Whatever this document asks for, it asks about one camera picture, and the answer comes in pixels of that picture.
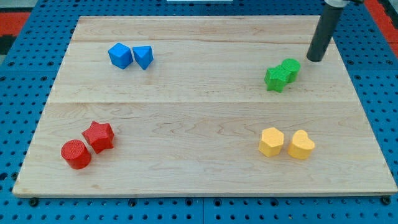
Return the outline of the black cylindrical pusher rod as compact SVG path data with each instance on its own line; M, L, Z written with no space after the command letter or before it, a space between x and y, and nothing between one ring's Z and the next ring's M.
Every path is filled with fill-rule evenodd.
M321 62L323 60L342 12L343 7L335 7L330 3L324 5L307 52L309 61Z

